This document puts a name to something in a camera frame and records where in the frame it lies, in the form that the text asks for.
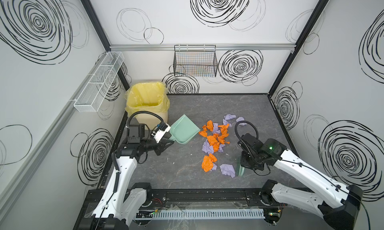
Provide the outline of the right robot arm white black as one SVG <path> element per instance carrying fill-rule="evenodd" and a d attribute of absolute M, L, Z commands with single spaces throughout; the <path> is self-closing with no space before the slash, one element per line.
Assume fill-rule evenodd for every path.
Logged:
<path fill-rule="evenodd" d="M 259 192 L 264 205 L 289 204 L 319 216 L 334 230 L 354 229 L 363 207 L 361 188 L 356 185 L 348 186 L 328 177 L 275 139 L 261 142 L 258 134 L 252 136 L 247 133 L 241 136 L 238 132 L 240 125 L 250 126 L 255 131 L 257 128 L 245 120 L 237 122 L 234 126 L 238 145 L 242 148 L 242 168 L 259 175 L 261 171 L 274 167 L 309 188 L 309 191 L 304 191 L 267 180 Z"/>

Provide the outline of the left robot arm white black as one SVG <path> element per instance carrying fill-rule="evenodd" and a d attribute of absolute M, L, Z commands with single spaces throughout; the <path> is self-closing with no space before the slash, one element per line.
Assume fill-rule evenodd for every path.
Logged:
<path fill-rule="evenodd" d="M 147 125 L 131 125 L 132 119 L 140 114 L 153 116 L 160 122 L 154 130 L 146 133 Z M 160 156 L 174 144 L 170 139 L 171 127 L 153 112 L 137 111 L 127 120 L 126 128 L 126 138 L 111 153 L 114 171 L 104 194 L 91 216 L 76 223 L 76 230 L 127 230 L 140 207 L 151 201 L 149 194 L 152 187 L 149 183 L 139 183 L 136 188 L 129 190 L 129 182 L 142 155 L 154 151 Z"/>

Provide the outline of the mint green dustpan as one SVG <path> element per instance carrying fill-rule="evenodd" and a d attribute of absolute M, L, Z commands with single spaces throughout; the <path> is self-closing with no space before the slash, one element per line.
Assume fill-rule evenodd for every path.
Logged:
<path fill-rule="evenodd" d="M 200 132 L 200 128 L 197 127 L 185 114 L 181 116 L 171 126 L 170 140 L 175 141 L 179 144 L 187 144 L 191 139 L 194 138 Z"/>

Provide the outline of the mint green hand brush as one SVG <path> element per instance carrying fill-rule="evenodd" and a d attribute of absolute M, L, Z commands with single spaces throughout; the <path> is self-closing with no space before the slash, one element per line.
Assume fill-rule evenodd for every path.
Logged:
<path fill-rule="evenodd" d="M 238 176 L 242 177 L 244 175 L 245 168 L 243 166 L 239 166 Z"/>

